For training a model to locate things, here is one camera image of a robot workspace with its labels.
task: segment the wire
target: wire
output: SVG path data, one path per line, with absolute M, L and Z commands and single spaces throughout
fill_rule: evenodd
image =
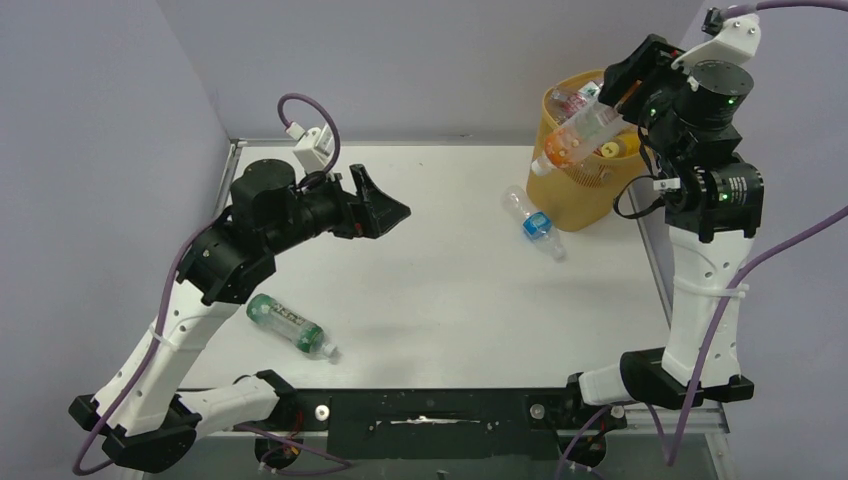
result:
M 770 259 L 771 257 L 807 240 L 808 238 L 823 232 L 827 228 L 833 226 L 835 223 L 844 219 L 848 216 L 848 206 L 842 208 L 838 212 L 833 215 L 825 218 L 819 223 L 813 225 L 812 227 L 804 230 L 803 232 L 795 235 L 794 237 L 785 240 L 782 243 L 775 245 L 774 247 L 766 250 L 765 252 L 758 255 L 756 258 L 751 260 L 744 267 L 739 269 L 736 272 L 736 275 L 730 280 L 730 283 L 727 285 L 727 289 L 734 289 L 742 283 L 742 280 L 751 273 L 752 270 L 757 268 L 761 263 Z M 721 297 L 718 301 L 718 306 L 716 307 L 715 313 L 713 314 L 712 320 L 710 320 L 710 324 L 707 327 L 707 333 L 704 335 L 704 341 L 701 343 L 701 348 L 698 351 L 698 359 L 695 362 L 695 367 L 692 369 L 692 379 L 689 381 L 689 386 L 686 389 L 686 397 L 683 400 L 683 408 L 680 410 L 680 419 L 677 421 L 677 429 L 674 432 L 674 439 L 672 441 L 671 447 L 668 448 L 668 454 L 666 455 L 666 465 L 672 466 L 674 465 L 674 461 L 677 459 L 677 454 L 680 450 L 680 444 L 683 441 L 683 431 L 686 428 L 686 421 L 689 419 L 689 413 L 692 411 L 692 404 L 695 402 L 695 393 L 698 391 L 698 384 L 701 380 L 701 373 L 704 370 L 704 364 L 707 362 L 707 355 L 709 354 L 710 345 L 712 344 L 713 337 L 715 336 L 716 331 L 718 330 L 718 326 L 721 323 L 721 317 L 724 315 L 725 309 L 727 309 L 727 304 L 730 302 L 729 297 Z M 656 412 L 651 412 L 651 416 L 654 417 L 654 423 L 657 426 L 657 433 L 660 435 L 660 438 L 664 437 L 662 426 L 659 423 L 659 419 L 657 418 Z
M 642 179 L 642 178 L 650 178 L 651 180 L 659 180 L 659 178 L 657 178 L 653 175 L 639 175 L 638 177 L 627 182 L 627 185 L 625 185 L 624 188 L 621 189 L 621 192 L 618 195 L 616 195 L 615 198 L 612 201 L 612 209 L 615 211 L 615 214 L 618 215 L 619 217 L 626 218 L 628 220 L 636 220 L 637 218 L 642 218 L 642 217 L 645 217 L 645 216 L 648 216 L 648 215 L 654 213 L 654 211 L 656 209 L 665 205 L 665 200 L 663 200 L 662 197 L 657 197 L 656 200 L 654 200 L 654 202 L 651 203 L 650 205 L 648 205 L 648 207 L 645 208 L 644 210 L 641 210 L 639 212 L 634 212 L 634 213 L 621 213 L 621 208 L 619 207 L 619 202 L 621 202 L 621 197 L 627 191 L 627 188 L 630 187 L 630 185 L 633 184 L 633 182 L 635 182 L 636 180 Z
M 256 427 L 251 427 L 250 425 L 240 424 L 240 425 L 236 425 L 235 427 L 233 427 L 233 429 L 240 430 L 242 432 L 255 433 L 256 435 L 265 437 L 268 440 L 273 440 L 273 441 L 279 442 L 279 443 L 283 444 L 283 446 L 294 447 L 294 448 L 312 453 L 314 455 L 318 455 L 319 457 L 325 458 L 327 460 L 330 460 L 330 461 L 333 461 L 333 462 L 336 462 L 336 463 L 339 464 L 339 466 L 337 466 L 337 467 L 328 468 L 328 469 L 324 469 L 324 470 L 314 470 L 314 471 L 276 470 L 276 469 L 270 469 L 267 465 L 265 466 L 265 468 L 267 470 L 270 470 L 273 473 L 276 473 L 276 474 L 279 474 L 279 475 L 289 476 L 289 477 L 320 477 L 322 475 L 329 475 L 331 473 L 341 472 L 342 470 L 347 470 L 348 468 L 353 466 L 353 463 L 351 463 L 350 461 L 345 460 L 343 458 L 339 458 L 339 457 L 332 455 L 330 453 L 327 453 L 324 450 L 314 448 L 314 447 L 310 447 L 310 446 L 304 445 L 304 444 L 299 443 L 299 442 L 295 442 L 294 440 L 290 440 L 286 437 L 274 435 L 271 432 L 266 432 L 265 430 L 262 430 L 262 429 L 259 429 L 259 428 L 256 428 Z M 265 452 L 265 454 L 262 455 L 262 458 L 260 458 L 260 462 L 264 463 L 265 460 L 274 451 L 276 451 L 276 449 L 271 449 L 271 450 Z
M 766 0 L 756 4 L 737 5 L 721 11 L 721 18 L 728 20 L 761 10 L 789 7 L 819 7 L 848 12 L 848 2 L 844 0 Z
M 657 436 L 660 437 L 660 447 L 663 451 L 663 458 L 665 459 L 666 464 L 668 464 L 668 459 L 671 457 L 671 452 L 669 452 L 668 445 L 665 443 L 665 431 L 663 431 L 662 422 L 660 422 L 660 416 L 657 415 L 657 410 L 654 408 L 653 405 L 646 403 L 645 406 L 648 407 L 648 413 L 650 413 L 651 418 L 654 419 L 654 426 L 657 427 Z
M 588 430 L 593 423 L 595 423 L 599 418 L 601 418 L 605 413 L 607 413 L 610 408 L 611 407 L 609 405 L 601 407 L 600 410 L 598 410 L 597 412 L 595 412 L 594 415 L 589 417 L 589 420 L 585 424 L 583 424 L 582 427 L 580 427 L 580 430 L 577 431 L 577 434 L 574 435 L 574 437 L 571 439 L 571 442 L 569 442 L 568 446 L 565 447 L 565 451 L 562 452 L 562 455 L 560 455 L 559 457 L 559 462 L 557 462 L 557 469 L 554 473 L 554 480 L 559 480 L 559 478 L 562 477 L 562 471 L 565 469 L 565 464 L 568 463 L 568 456 L 571 454 L 571 451 L 574 450 L 574 446 L 577 445 L 577 441 L 580 440 L 580 437 L 582 437 L 583 434 L 586 433 L 586 430 Z M 585 465 L 580 465 L 576 462 L 571 462 L 571 464 L 576 468 L 582 467 L 582 470 L 592 473 L 600 479 L 604 478 L 598 471 L 593 468 L 587 467 Z
M 182 245 L 180 245 L 180 249 L 177 252 L 177 255 L 174 257 L 174 260 L 171 262 L 171 266 L 168 269 L 168 275 L 165 278 L 165 288 L 162 290 L 162 297 L 159 300 L 159 312 L 156 316 L 156 325 L 153 328 L 153 331 L 157 336 L 161 337 L 162 333 L 165 330 L 165 319 L 168 316 L 168 305 L 171 302 L 171 293 L 174 289 L 174 281 L 177 278 L 177 267 L 179 267 L 180 261 L 185 256 L 189 247 L 191 247 L 192 242 L 206 229 L 212 226 L 213 222 L 210 222 L 204 225 L 202 228 L 194 232 Z M 112 465 L 114 463 L 112 460 L 107 460 L 99 465 L 96 465 L 92 468 L 83 468 L 82 461 L 85 459 L 85 454 L 88 453 L 88 450 L 91 448 L 91 445 L 94 443 L 94 440 L 97 438 L 97 435 L 100 433 L 100 430 L 106 425 L 106 422 L 109 421 L 109 418 L 112 417 L 112 414 L 115 413 L 115 410 L 121 405 L 121 402 L 127 398 L 127 395 L 132 391 L 135 387 L 135 384 L 138 383 L 138 380 L 141 378 L 142 374 L 144 374 L 145 369 L 150 365 L 150 362 L 153 361 L 153 356 L 156 355 L 156 350 L 159 348 L 159 340 L 156 336 L 153 336 L 150 339 L 150 345 L 147 347 L 147 352 L 145 352 L 144 357 L 142 357 L 141 362 L 138 364 L 138 367 L 133 372 L 130 379 L 127 381 L 127 384 L 121 389 L 118 396 L 115 397 L 115 400 L 111 405 L 103 412 L 103 415 L 100 416 L 100 419 L 97 423 L 94 424 L 94 427 L 89 432 L 88 436 L 83 440 L 82 447 L 80 448 L 79 453 L 77 454 L 76 460 L 74 460 L 74 465 L 71 467 L 71 471 L 74 472 L 74 475 L 77 476 L 86 476 L 91 475 L 93 473 L 97 473 L 100 470 Z
M 651 180 L 659 180 L 660 178 L 654 174 L 654 166 L 651 161 L 651 157 L 648 156 L 648 152 L 645 148 L 650 148 L 652 152 L 654 152 L 654 157 L 659 160 L 660 154 L 651 144 L 650 139 L 645 136 L 644 132 L 642 132 L 642 128 L 648 128 L 648 125 L 645 123 L 647 120 L 646 114 L 650 111 L 649 107 L 651 103 L 646 103 L 644 107 L 642 107 L 642 112 L 639 114 L 639 118 L 636 120 L 636 135 L 639 137 L 639 155 L 642 157 L 642 162 L 645 164 L 645 168 L 648 169 L 648 175 L 640 175 L 638 177 L 633 178 L 621 189 L 621 192 L 615 196 L 612 202 L 612 209 L 615 211 L 615 214 L 619 217 L 626 218 L 628 220 L 636 220 L 645 216 L 654 213 L 660 207 L 665 206 L 665 200 L 660 196 L 657 197 L 646 209 L 640 212 L 634 212 L 629 214 L 621 213 L 621 208 L 619 203 L 621 202 L 621 197 L 624 196 L 624 193 L 627 191 L 627 188 L 630 187 L 636 180 L 641 178 L 650 178 Z
M 303 428 L 303 411 L 298 410 L 297 417 L 294 423 L 294 428 L 291 433 L 289 433 L 289 439 L 294 439 L 295 435 L 300 433 L 300 429 Z
M 603 420 L 602 420 L 602 421 L 601 421 L 601 430 L 600 430 L 600 431 L 598 431 L 598 434 L 597 434 L 597 435 L 594 435 L 594 436 L 592 436 L 592 437 L 589 437 L 589 438 L 586 440 L 586 447 L 588 448 L 588 447 L 591 447 L 592 445 L 594 445 L 594 444 L 598 443 L 599 441 L 601 441 L 601 439 L 602 439 L 602 438 L 604 438 L 604 436 L 605 436 L 606 434 L 608 434 L 609 432 L 611 432 L 611 431 L 613 431 L 613 430 L 615 430 L 615 427 L 609 427 L 609 428 L 605 427 L 605 426 L 604 426 L 604 422 L 603 422 Z
M 321 114 L 321 117 L 324 118 L 324 121 L 327 122 L 327 125 L 330 127 L 330 131 L 333 132 L 333 144 L 335 145 L 335 147 L 333 148 L 333 155 L 330 157 L 330 162 L 327 163 L 323 170 L 321 170 L 321 172 L 324 174 L 330 173 L 330 171 L 336 165 L 336 162 L 339 160 L 339 152 L 342 149 L 342 141 L 341 137 L 339 136 L 339 128 L 336 126 L 336 122 L 333 120 L 333 117 L 330 116 L 330 113 L 327 112 L 327 109 L 321 106 L 321 104 L 318 103 L 312 97 L 306 96 L 302 93 L 287 93 L 280 97 L 280 100 L 277 101 L 277 115 L 280 116 L 280 121 L 283 122 L 283 125 L 286 127 L 286 129 L 291 127 L 292 124 L 288 117 L 286 117 L 286 113 L 283 111 L 283 106 L 289 100 L 301 101 L 317 110 L 318 113 Z M 309 188 L 316 185 L 320 181 L 321 177 L 307 175 L 303 178 L 303 180 L 301 180 L 300 187 Z

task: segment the blue label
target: blue label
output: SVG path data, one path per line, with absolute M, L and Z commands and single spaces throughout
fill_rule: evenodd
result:
M 524 233 L 535 240 L 551 230 L 551 219 L 542 212 L 536 212 L 527 220 L 524 220 Z

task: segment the white table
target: white table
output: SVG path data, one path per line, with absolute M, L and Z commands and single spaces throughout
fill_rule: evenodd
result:
M 303 356 L 242 308 L 183 384 L 227 385 L 273 369 L 296 388 L 565 385 L 568 375 L 665 345 L 668 325 L 635 221 L 609 215 L 563 233 L 565 263 L 524 238 L 500 195 L 524 185 L 530 147 L 344 145 L 336 171 L 365 164 L 412 209 L 378 240 L 323 234 L 277 257 L 267 293 L 323 326 L 337 364 Z M 288 147 L 246 147 L 251 162 Z

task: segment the gray wall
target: gray wall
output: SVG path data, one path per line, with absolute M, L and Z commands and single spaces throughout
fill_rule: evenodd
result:
M 706 2 L 704 10 L 721 3 Z M 702 19 L 699 14 L 683 47 L 700 43 Z M 814 9 L 761 14 L 763 40 L 745 65 L 756 87 L 734 122 L 745 138 L 739 152 L 766 184 L 754 255 L 848 200 L 847 21 L 848 15 Z M 673 265 L 662 214 L 652 215 L 650 224 L 670 286 Z M 733 456 L 745 480 L 844 478 L 848 472 L 846 234 L 848 222 L 842 222 L 749 276 L 738 344 L 756 394 L 726 407 Z
M 68 478 L 227 138 L 153 0 L 4 0 L 0 65 L 0 477 Z
M 527 144 L 548 87 L 619 61 L 650 32 L 679 40 L 700 6 L 700 0 L 159 3 L 232 137 L 284 136 L 274 105 L 281 94 L 299 91 L 320 99 L 348 139 L 470 134 L 480 142 Z M 313 118 L 306 109 L 293 111 Z

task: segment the trash bin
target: trash bin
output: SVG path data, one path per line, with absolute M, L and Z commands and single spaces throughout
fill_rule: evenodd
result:
M 603 70 L 581 73 L 560 82 L 559 86 L 577 91 L 589 81 L 603 78 L 603 73 Z M 530 161 L 542 154 L 545 138 L 558 127 L 546 107 L 545 100 L 552 91 L 553 88 L 542 98 L 542 119 Z M 644 169 L 638 153 L 615 158 L 592 154 L 578 165 L 545 176 L 530 171 L 527 195 L 557 228 L 575 232 L 606 216 L 612 210 L 615 196 Z

